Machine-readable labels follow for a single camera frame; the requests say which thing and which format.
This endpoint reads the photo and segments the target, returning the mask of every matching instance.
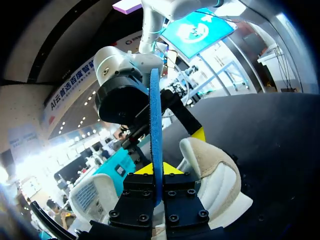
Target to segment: white sneaker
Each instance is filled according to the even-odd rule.
[[[197,138],[181,140],[180,150],[201,180],[198,197],[209,212],[211,229],[227,227],[252,205],[253,200],[241,191],[241,177],[234,161],[224,151]]]

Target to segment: white wall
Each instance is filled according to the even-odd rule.
[[[8,150],[8,129],[31,123],[40,140],[43,132],[39,120],[44,100],[52,90],[48,85],[7,85],[0,88],[0,153]]]

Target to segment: ceiling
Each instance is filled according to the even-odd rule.
[[[100,118],[95,110],[95,97],[98,89],[99,83],[98,81],[95,81],[80,97],[78,97],[55,126],[49,139],[59,137],[75,130],[81,130],[100,122]]]
[[[117,0],[34,0],[9,6],[16,11],[14,25],[1,51],[0,85],[52,85],[44,106],[71,74],[102,47],[142,29],[142,9],[129,15],[112,8]],[[49,139],[98,122],[94,109],[94,82],[66,111]]]

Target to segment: person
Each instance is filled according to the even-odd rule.
[[[120,133],[118,134],[118,136],[119,136],[119,140],[121,140],[121,141],[123,141],[123,140],[126,139],[126,135],[125,135],[123,132],[120,132]]]
[[[102,147],[100,147],[100,151],[101,151],[101,156],[105,157],[106,160],[110,158],[110,154],[107,150],[104,150]]]
[[[65,230],[71,226],[76,219],[76,215],[65,209],[61,209],[52,199],[46,202],[46,205],[54,212],[54,220]]]
[[[63,201],[63,204],[66,204],[66,202],[68,201],[67,195],[63,195],[62,201]]]
[[[63,201],[63,204],[66,204],[66,202],[68,201],[67,195],[63,195],[62,201]],[[68,203],[68,205],[66,206],[66,209],[67,209],[68,211],[70,211],[70,212],[72,211],[71,206],[69,205],[69,203]]]

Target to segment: robotic arm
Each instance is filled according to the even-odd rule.
[[[179,20],[186,15],[207,7],[218,8],[224,0],[142,0],[143,32],[139,52],[149,54],[154,51],[154,43],[161,35],[165,19]]]

